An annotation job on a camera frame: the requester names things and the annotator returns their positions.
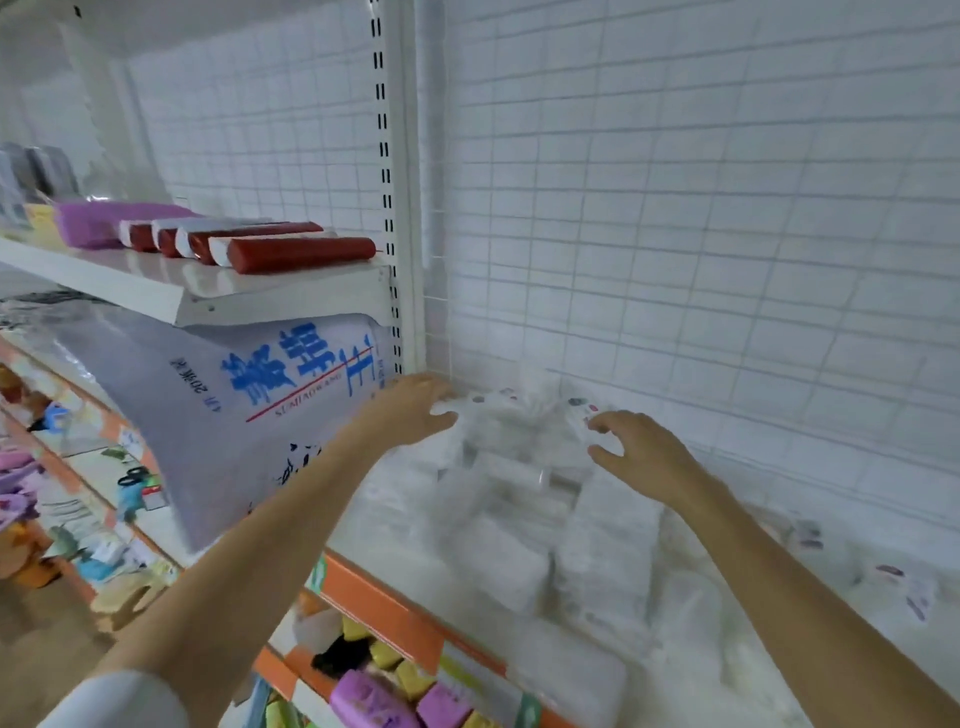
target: white grid wall panel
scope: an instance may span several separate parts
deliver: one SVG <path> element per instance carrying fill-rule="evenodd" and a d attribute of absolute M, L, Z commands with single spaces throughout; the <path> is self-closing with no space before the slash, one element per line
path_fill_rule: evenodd
<path fill-rule="evenodd" d="M 208 214 L 384 231 L 368 2 L 115 6 L 175 199 Z"/>
<path fill-rule="evenodd" d="M 0 27 L 0 64 L 5 82 L 0 104 L 15 107 L 30 137 L 13 140 L 62 148 L 78 180 L 93 171 L 91 164 L 103 168 L 103 149 L 84 86 L 70 65 L 52 17 L 36 10 Z M 4 132 L 12 130 L 0 129 L 0 136 Z"/>
<path fill-rule="evenodd" d="M 537 360 L 955 535 L 960 5 L 418 13 L 432 368 L 496 385 Z"/>

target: forearm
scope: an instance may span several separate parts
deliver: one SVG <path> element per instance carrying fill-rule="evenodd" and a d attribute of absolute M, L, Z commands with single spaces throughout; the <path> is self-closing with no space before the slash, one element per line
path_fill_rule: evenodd
<path fill-rule="evenodd" d="M 348 425 L 128 627 L 97 672 L 155 674 L 195 728 L 216 725 L 382 451 Z"/>
<path fill-rule="evenodd" d="M 710 482 L 681 516 L 817 728 L 947 728 L 960 707 Z"/>

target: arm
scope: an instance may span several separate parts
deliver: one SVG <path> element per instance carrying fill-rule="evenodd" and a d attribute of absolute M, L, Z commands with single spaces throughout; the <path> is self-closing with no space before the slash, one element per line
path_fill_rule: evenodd
<path fill-rule="evenodd" d="M 388 449 L 456 422 L 455 413 L 430 414 L 448 392 L 430 375 L 408 376 L 365 403 L 306 468 L 124 631 L 95 674 L 156 675 L 180 697 L 194 728 L 215 726 L 373 464 Z"/>
<path fill-rule="evenodd" d="M 817 728 L 960 725 L 960 706 L 771 539 L 672 433 L 625 411 L 590 427 L 623 443 L 622 457 L 591 446 L 598 465 L 694 530 Z"/>

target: hand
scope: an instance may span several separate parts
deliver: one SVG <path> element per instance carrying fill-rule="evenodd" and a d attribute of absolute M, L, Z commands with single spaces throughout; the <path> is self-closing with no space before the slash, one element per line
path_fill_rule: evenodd
<path fill-rule="evenodd" d="M 599 445 L 591 445 L 588 452 L 593 462 L 642 496 L 681 510 L 704 491 L 723 488 L 676 435 L 647 415 L 623 409 L 603 412 L 590 420 L 588 427 L 596 432 L 612 432 L 619 438 L 622 457 Z"/>
<path fill-rule="evenodd" d="M 457 422 L 456 412 L 430 414 L 437 401 L 453 394 L 450 383 L 439 376 L 402 376 L 360 407 L 347 429 L 384 452 L 399 445 L 413 445 Z"/>

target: shelf upright post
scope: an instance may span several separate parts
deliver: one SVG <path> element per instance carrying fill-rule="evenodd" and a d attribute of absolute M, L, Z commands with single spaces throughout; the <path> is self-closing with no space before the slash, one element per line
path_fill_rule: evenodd
<path fill-rule="evenodd" d="M 413 3 L 368 0 L 397 373 L 426 366 Z"/>

